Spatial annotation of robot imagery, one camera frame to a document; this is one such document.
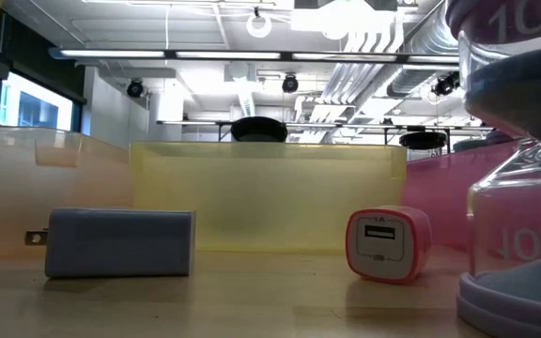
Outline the teal-capped sand hourglass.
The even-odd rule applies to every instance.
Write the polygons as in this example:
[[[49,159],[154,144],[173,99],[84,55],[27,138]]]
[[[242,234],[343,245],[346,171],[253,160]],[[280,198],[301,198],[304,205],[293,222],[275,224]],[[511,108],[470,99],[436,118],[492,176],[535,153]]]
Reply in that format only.
[[[465,139],[453,144],[453,151],[457,153],[483,146],[487,146],[487,141],[485,139]]]

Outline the lavender sand hourglass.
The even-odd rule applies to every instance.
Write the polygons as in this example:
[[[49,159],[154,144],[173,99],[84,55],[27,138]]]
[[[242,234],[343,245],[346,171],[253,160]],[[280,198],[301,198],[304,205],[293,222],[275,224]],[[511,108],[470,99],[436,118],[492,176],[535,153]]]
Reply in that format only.
[[[541,0],[449,0],[467,112],[517,142],[468,193],[458,315],[495,338],[541,338]]]
[[[514,138],[500,130],[492,130],[486,135],[486,143],[489,146],[513,142]]]

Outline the yellow translucent plastic bin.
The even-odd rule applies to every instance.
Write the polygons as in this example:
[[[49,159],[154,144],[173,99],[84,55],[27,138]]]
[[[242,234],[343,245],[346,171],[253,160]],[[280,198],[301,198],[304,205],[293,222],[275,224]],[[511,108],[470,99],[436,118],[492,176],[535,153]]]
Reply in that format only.
[[[139,142],[133,205],[195,214],[199,251],[339,254],[349,216],[400,203],[402,146]]]

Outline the long ceiling light bar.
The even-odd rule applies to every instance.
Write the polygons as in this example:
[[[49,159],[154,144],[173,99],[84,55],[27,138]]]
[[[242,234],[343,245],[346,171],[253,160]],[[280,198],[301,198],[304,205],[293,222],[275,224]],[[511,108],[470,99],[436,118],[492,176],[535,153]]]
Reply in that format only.
[[[424,66],[457,65],[457,54],[390,54],[328,52],[257,52],[212,50],[128,50],[128,49],[63,49],[51,48],[49,55],[58,60],[127,59],[185,61],[271,61],[316,63],[368,63]]]

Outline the white ceiling pipes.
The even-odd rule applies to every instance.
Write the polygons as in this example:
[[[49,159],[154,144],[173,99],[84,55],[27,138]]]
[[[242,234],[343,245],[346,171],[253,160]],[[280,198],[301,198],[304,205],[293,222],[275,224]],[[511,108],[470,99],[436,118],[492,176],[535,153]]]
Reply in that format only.
[[[402,37],[401,26],[389,25],[376,32],[349,33],[344,52],[384,52],[394,41],[392,33]],[[378,64],[338,63],[320,96],[315,99],[309,123],[348,123],[358,112],[355,100],[373,77]]]

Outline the red white USB charger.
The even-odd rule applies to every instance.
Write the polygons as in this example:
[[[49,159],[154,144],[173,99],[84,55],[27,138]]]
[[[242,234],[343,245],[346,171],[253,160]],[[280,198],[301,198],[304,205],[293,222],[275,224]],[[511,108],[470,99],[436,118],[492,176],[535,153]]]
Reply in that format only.
[[[425,268],[432,244],[430,220],[417,208],[368,208],[352,213],[348,219],[348,267],[370,281],[411,283]]]

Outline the red translucent plastic bin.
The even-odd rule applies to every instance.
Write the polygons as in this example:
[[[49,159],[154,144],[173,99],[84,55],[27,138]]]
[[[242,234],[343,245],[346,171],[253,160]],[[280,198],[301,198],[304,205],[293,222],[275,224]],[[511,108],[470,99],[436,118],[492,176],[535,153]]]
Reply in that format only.
[[[477,147],[410,161],[401,204],[423,211],[430,220],[433,245],[464,252],[469,242],[469,188],[510,158],[515,142]]]

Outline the room window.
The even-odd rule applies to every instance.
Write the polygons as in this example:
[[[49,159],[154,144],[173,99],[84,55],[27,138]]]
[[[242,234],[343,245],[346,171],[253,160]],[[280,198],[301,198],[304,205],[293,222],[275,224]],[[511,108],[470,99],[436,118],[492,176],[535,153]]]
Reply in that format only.
[[[76,131],[79,108],[71,100],[11,72],[0,82],[0,125]]]

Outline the orange translucent plastic bin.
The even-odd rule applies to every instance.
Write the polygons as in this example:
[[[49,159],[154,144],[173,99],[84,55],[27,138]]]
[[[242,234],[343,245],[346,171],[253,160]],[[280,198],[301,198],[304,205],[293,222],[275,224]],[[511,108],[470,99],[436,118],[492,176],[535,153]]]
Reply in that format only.
[[[129,208],[128,150],[77,132],[0,127],[0,257],[39,257],[28,230],[55,208]]]

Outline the blue-grey wall charger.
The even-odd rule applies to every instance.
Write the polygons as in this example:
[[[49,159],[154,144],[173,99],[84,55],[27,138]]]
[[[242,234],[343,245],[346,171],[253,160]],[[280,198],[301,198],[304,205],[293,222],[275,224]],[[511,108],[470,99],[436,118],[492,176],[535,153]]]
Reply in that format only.
[[[56,208],[24,244],[45,248],[49,278],[188,276],[195,227],[193,211]]]

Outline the silver ventilation duct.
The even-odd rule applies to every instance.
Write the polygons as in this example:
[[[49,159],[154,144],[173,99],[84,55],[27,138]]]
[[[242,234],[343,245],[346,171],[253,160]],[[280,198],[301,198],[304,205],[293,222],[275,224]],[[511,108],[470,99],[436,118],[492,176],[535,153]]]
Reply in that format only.
[[[404,51],[409,54],[454,54],[457,40],[445,21],[447,1],[433,11],[420,28],[406,41]],[[394,78],[386,87],[388,97],[403,99],[436,74],[422,66],[403,65],[396,69]]]

